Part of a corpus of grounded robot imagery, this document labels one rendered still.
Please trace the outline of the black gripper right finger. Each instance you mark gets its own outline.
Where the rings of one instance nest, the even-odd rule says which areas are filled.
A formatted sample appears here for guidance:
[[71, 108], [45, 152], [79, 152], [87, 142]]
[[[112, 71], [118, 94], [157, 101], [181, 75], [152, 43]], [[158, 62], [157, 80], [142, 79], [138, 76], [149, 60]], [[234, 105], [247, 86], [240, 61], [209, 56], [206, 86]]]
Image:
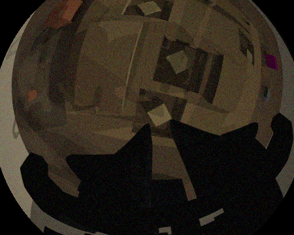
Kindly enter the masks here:
[[255, 138], [258, 128], [257, 122], [253, 122], [218, 136], [178, 120], [171, 120], [173, 140], [197, 198], [209, 194], [208, 189], [217, 177], [228, 152]]

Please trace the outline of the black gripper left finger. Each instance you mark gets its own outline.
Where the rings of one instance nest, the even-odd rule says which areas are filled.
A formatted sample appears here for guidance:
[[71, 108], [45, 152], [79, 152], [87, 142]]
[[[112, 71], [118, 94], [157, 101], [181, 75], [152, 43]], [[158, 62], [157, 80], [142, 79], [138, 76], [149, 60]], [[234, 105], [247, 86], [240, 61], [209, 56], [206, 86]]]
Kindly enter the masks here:
[[152, 135], [150, 123], [115, 154], [73, 154], [66, 162], [81, 180], [126, 183], [142, 208], [152, 200]]

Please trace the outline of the small orange block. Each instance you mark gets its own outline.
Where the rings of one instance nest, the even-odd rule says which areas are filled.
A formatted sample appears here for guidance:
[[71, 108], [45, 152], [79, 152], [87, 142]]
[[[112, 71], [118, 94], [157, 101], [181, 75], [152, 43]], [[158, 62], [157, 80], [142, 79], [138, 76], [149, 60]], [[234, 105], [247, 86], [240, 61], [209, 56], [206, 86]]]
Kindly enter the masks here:
[[37, 96], [37, 92], [35, 91], [36, 89], [34, 89], [34, 91], [30, 91], [27, 94], [27, 101], [30, 101], [31, 99], [35, 99], [35, 97]]

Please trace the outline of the pale yellow square block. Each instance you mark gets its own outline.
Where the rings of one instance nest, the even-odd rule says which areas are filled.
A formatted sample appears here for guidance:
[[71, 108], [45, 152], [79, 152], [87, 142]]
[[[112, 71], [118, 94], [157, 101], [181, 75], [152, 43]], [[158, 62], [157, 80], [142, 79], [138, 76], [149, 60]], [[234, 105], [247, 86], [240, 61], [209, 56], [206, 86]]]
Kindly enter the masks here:
[[247, 49], [243, 49], [243, 54], [249, 59], [249, 61], [252, 63], [252, 54]]
[[149, 109], [147, 109], [147, 112], [152, 118], [155, 126], [158, 126], [161, 123], [164, 123], [172, 118], [170, 113], [168, 113], [165, 105], [163, 104], [163, 101], [159, 102], [153, 107], [149, 107]]
[[165, 59], [170, 65], [173, 74], [192, 67], [191, 62], [189, 62], [188, 57], [186, 57], [184, 50], [180, 50], [180, 52], [168, 55]]
[[137, 5], [137, 10], [139, 10], [143, 16], [157, 15], [162, 11], [154, 1], [139, 3], [139, 5]]

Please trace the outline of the tan puzzle board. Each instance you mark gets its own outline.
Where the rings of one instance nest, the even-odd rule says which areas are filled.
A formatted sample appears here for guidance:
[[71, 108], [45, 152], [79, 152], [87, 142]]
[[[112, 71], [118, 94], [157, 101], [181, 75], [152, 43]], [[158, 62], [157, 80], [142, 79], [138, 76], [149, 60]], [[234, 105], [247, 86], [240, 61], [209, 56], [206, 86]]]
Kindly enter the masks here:
[[[143, 16], [137, 5], [150, 1], [162, 11]], [[180, 50], [192, 67], [173, 74], [165, 58]], [[218, 136], [238, 130], [256, 105], [260, 50], [228, 0], [94, 0], [69, 52], [68, 125], [129, 140], [150, 123], [152, 144], [168, 147], [172, 119]], [[162, 101], [172, 118], [155, 126], [147, 109]]]

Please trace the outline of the magenta cube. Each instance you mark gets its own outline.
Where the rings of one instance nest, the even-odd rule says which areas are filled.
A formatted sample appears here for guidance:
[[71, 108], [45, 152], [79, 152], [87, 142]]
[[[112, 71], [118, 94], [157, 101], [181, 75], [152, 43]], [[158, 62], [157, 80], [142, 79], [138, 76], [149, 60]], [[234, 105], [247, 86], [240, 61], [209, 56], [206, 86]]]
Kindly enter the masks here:
[[274, 55], [265, 54], [265, 58], [267, 58], [267, 68], [273, 68], [277, 71], [278, 66], [276, 57]]

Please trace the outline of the orange-brown cube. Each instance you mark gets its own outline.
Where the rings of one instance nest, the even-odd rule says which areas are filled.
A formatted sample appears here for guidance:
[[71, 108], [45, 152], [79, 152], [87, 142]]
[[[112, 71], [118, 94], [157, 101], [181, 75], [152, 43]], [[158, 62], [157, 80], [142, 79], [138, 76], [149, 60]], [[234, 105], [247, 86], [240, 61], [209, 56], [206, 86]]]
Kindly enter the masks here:
[[73, 24], [77, 18], [79, 11], [84, 7], [85, 3], [82, 0], [63, 0], [58, 3], [50, 15], [46, 18], [43, 26], [60, 28], [67, 24]]

